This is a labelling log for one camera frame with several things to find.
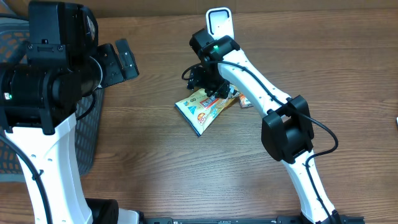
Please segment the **yellow wet wipes pack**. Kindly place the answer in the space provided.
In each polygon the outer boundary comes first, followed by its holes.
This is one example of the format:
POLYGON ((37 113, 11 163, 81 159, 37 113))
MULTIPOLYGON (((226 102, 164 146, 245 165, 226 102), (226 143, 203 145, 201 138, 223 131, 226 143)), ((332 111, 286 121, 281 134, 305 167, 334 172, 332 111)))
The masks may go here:
POLYGON ((240 91, 230 85, 227 98, 217 98, 215 95, 207 96, 205 89, 201 88, 188 98, 175 103, 176 109, 187 120, 198 136, 201 136, 216 117, 227 108, 240 91))

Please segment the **small orange snack packet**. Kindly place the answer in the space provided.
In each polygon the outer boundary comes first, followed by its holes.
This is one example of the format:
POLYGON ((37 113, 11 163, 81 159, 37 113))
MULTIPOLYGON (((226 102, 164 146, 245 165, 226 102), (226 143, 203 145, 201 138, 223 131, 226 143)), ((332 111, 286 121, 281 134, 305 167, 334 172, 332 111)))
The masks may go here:
POLYGON ((239 95, 239 104, 242 108, 253 107, 252 103, 243 94, 239 95))

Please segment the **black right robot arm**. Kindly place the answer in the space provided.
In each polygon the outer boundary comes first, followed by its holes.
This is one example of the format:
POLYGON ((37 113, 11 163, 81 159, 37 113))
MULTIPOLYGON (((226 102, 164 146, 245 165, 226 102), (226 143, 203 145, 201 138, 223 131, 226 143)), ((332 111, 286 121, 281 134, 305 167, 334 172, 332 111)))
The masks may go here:
POLYGON ((261 142, 268 154, 283 163, 300 200, 303 223, 341 223, 318 174, 313 150, 313 125, 330 132, 311 118, 302 96, 291 98, 256 70, 238 43, 225 35, 216 39, 201 29, 189 45, 200 59, 186 71, 188 88, 204 88, 208 96, 226 99, 234 84, 262 118, 261 142))

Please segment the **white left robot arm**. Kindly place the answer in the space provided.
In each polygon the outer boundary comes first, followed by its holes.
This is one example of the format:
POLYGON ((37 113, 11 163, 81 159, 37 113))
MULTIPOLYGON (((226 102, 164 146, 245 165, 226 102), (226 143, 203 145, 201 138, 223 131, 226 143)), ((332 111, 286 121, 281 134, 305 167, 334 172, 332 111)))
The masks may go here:
POLYGON ((139 223, 114 199, 86 198, 75 152, 78 102, 137 78, 128 42, 98 43, 81 4, 31 1, 29 38, 1 64, 1 140, 18 156, 36 223, 139 223))

